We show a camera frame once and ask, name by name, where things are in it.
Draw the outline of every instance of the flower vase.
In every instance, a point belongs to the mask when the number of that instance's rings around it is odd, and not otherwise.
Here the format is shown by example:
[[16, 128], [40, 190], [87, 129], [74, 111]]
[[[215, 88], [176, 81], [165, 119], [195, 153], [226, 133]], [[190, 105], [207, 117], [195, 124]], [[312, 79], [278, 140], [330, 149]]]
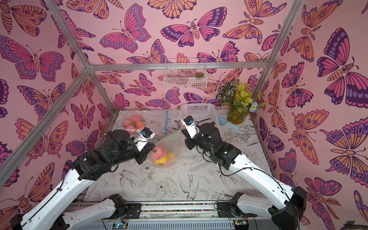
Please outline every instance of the flower vase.
[[229, 110], [227, 112], [227, 119], [233, 124], [241, 124], [245, 121], [245, 118], [249, 114], [249, 110], [245, 110], [243, 112], [239, 112], [232, 106], [229, 106]]

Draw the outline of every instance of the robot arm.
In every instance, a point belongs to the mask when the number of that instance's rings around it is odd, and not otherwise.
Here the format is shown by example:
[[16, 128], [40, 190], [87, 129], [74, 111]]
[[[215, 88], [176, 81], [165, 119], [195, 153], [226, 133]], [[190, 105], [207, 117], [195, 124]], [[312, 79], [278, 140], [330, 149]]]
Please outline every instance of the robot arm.
[[186, 127], [182, 132], [186, 137], [185, 145], [188, 149], [198, 146], [204, 154], [209, 154], [210, 160], [219, 165], [220, 170], [222, 166], [238, 174], [267, 197], [267, 199], [254, 198], [237, 193], [232, 200], [233, 203], [230, 202], [234, 216], [253, 213], [270, 217], [283, 230], [297, 228], [306, 207], [307, 192], [304, 189], [299, 186], [293, 189], [278, 181], [251, 162], [235, 146], [223, 142], [214, 123], [198, 126], [197, 131], [197, 125], [191, 116], [181, 122]]
[[94, 220], [124, 217], [126, 203], [118, 194], [77, 212], [62, 212], [85, 188], [109, 172], [112, 166], [131, 159], [142, 164], [149, 151], [155, 148], [153, 143], [148, 142], [154, 135], [148, 128], [144, 128], [135, 140], [130, 139], [130, 134], [125, 130], [108, 132], [104, 144], [79, 157], [63, 181], [34, 209], [11, 220], [13, 230], [72, 230]]

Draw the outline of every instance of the sketched tablecloth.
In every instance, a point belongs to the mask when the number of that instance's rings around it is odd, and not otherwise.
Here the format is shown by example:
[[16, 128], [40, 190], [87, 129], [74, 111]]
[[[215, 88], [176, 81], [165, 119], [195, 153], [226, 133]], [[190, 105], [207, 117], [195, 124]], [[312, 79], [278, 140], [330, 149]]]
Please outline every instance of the sketched tablecloth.
[[[226, 117], [227, 110], [216, 110]], [[113, 130], [121, 128], [124, 113], [122, 111]], [[166, 119], [163, 111], [152, 110], [151, 120]], [[183, 128], [180, 123], [180, 111], [169, 110], [167, 134]], [[233, 144], [260, 168], [271, 174], [265, 154], [249, 117], [234, 130], [227, 125], [221, 126], [223, 141]], [[222, 168], [224, 174], [229, 171]], [[84, 201], [102, 201], [112, 194], [120, 194], [128, 201], [185, 201], [185, 200], [224, 200], [231, 199], [236, 192], [254, 197], [264, 197], [245, 179], [233, 175], [221, 175], [219, 167], [206, 162], [196, 148], [177, 157], [168, 169], [158, 168], [149, 160], [138, 165], [135, 160], [124, 162], [116, 172], [102, 175], [89, 188]]]

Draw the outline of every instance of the clear plastic bag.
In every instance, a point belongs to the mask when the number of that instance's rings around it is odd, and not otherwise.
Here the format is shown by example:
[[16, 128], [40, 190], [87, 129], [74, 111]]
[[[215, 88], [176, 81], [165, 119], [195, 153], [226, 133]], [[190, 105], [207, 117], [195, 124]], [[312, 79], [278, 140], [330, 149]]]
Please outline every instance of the clear plastic bag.
[[173, 165], [177, 156], [186, 149], [185, 136], [181, 130], [177, 130], [157, 142], [156, 147], [149, 152], [148, 156], [154, 165], [166, 169]]
[[137, 137], [144, 127], [148, 127], [156, 135], [150, 142], [157, 142], [164, 137], [166, 111], [164, 110], [123, 110], [116, 118], [113, 130], [121, 129]]

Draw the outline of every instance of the white plastic basket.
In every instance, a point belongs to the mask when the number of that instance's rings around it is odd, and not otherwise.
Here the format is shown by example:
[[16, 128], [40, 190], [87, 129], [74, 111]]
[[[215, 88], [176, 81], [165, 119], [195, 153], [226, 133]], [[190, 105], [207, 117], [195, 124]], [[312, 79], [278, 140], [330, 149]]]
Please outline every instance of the white plastic basket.
[[[163, 84], [165, 89], [172, 89], [173, 87], [177, 87], [179, 89], [182, 88], [197, 88], [205, 90], [207, 88], [207, 68], [206, 68], [206, 60], [204, 62], [197, 62], [198, 58], [187, 58], [195, 59], [194, 63], [185, 63], [183, 67], [177, 67], [173, 63], [169, 63], [169, 59], [165, 60], [165, 74], [163, 77]], [[203, 73], [202, 78], [196, 78], [196, 73]]]
[[207, 118], [210, 118], [207, 121], [202, 121], [199, 125], [204, 123], [211, 123], [215, 122], [215, 127], [219, 129], [221, 138], [223, 138], [219, 119], [217, 118], [217, 113], [215, 106], [210, 103], [193, 103], [193, 104], [186, 104], [182, 105], [180, 108], [181, 111], [181, 118], [185, 118], [187, 116], [192, 116], [193, 119], [198, 122]]

